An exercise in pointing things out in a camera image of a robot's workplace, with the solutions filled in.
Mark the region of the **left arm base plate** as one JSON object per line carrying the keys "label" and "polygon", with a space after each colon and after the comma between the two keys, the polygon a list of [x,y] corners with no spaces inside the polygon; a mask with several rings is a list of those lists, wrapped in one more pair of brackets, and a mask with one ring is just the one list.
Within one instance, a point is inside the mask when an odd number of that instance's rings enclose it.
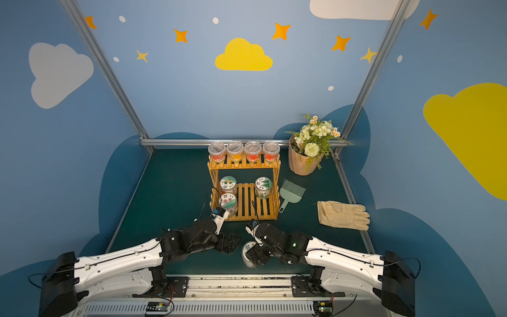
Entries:
{"label": "left arm base plate", "polygon": [[151,287],[141,294],[132,294],[133,298],[184,298],[187,292],[188,277],[166,277],[151,282]]}

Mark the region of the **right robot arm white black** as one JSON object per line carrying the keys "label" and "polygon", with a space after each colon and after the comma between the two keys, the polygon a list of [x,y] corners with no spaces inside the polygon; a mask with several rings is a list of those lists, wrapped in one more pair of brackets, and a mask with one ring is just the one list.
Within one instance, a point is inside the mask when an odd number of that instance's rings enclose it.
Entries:
{"label": "right robot arm white black", "polygon": [[311,293],[352,293],[380,300],[388,310],[415,315],[415,280],[406,260],[397,253],[366,254],[326,243],[298,232],[287,234],[277,227],[252,219],[246,231],[256,244],[246,259],[258,268],[277,258],[282,264],[312,267],[308,279]]}

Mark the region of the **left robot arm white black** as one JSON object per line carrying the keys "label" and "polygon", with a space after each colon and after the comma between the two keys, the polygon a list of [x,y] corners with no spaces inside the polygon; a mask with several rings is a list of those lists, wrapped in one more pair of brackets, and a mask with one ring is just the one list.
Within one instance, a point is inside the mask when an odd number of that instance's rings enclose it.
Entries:
{"label": "left robot arm white black", "polygon": [[99,256],[78,258],[74,252],[63,253],[43,274],[38,314],[70,313],[91,298],[93,286],[123,273],[147,269],[152,274],[150,287],[162,287],[166,264],[207,250],[230,254],[242,239],[221,232],[222,224],[220,219],[202,219],[186,229],[167,231],[138,246]]}

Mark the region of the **large jar green leaf lid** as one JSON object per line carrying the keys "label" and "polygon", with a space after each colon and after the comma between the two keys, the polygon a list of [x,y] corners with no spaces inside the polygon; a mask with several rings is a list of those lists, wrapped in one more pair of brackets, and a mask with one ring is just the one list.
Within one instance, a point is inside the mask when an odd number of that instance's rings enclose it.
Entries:
{"label": "large jar green leaf lid", "polygon": [[273,183],[270,178],[262,176],[255,181],[255,194],[257,198],[268,199],[271,195]]}

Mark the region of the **large jar orange flower lid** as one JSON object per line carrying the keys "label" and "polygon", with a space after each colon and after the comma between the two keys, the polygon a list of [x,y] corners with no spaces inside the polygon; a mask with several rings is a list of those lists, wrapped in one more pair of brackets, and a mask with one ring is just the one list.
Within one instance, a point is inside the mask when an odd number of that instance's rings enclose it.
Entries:
{"label": "large jar orange flower lid", "polygon": [[224,176],[219,181],[219,189],[222,194],[237,195],[237,181],[233,176]]}

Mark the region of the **bamboo two-tier shelf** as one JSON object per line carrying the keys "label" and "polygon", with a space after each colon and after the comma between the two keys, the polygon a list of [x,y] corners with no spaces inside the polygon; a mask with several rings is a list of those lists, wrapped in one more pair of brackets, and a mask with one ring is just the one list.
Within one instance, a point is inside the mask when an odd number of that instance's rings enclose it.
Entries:
{"label": "bamboo two-tier shelf", "polygon": [[219,191],[219,172],[221,170],[268,170],[271,169],[273,176],[271,181],[273,184],[269,197],[261,199],[255,194],[255,182],[239,182],[237,185],[238,212],[235,216],[228,218],[229,221],[249,221],[258,218],[262,221],[275,221],[279,215],[280,195],[278,180],[281,169],[280,157],[273,162],[265,160],[263,157],[257,162],[248,162],[246,155],[242,155],[240,162],[233,162],[226,158],[223,162],[215,162],[208,157],[207,163],[209,174],[211,176],[213,189],[211,190],[211,209],[215,209],[220,205]]}

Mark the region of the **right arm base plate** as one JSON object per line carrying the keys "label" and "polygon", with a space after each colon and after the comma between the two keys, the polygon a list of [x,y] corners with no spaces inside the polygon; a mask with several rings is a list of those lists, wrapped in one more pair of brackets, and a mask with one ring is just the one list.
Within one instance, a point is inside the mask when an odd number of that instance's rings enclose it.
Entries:
{"label": "right arm base plate", "polygon": [[296,275],[290,278],[293,297],[345,297],[344,292],[331,293],[324,289],[317,277]]}

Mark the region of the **large jar purple flower lid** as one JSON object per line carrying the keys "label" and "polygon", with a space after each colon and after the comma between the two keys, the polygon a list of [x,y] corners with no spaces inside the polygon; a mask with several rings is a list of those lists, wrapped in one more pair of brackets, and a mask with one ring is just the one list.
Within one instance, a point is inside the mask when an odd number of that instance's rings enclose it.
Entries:
{"label": "large jar purple flower lid", "polygon": [[227,212],[229,216],[235,216],[238,213],[238,200],[233,193],[225,193],[220,197],[220,206]]}

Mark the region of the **small clear jar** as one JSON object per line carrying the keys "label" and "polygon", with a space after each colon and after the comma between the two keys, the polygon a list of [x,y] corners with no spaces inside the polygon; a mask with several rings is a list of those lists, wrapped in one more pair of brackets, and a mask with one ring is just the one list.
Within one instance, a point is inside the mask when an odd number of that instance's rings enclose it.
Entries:
{"label": "small clear jar", "polygon": [[244,153],[244,145],[239,141],[232,141],[227,145],[227,155],[230,162],[240,162]]}
{"label": "small clear jar", "polygon": [[258,162],[261,156],[262,146],[258,141],[249,141],[244,145],[244,153],[248,162]]}
{"label": "small clear jar", "polygon": [[265,142],[263,144],[264,159],[267,162],[274,162],[277,160],[280,152],[280,146],[274,141]]}
{"label": "small clear jar", "polygon": [[208,147],[211,160],[216,163],[222,163],[226,159],[227,146],[223,142],[212,142]]}

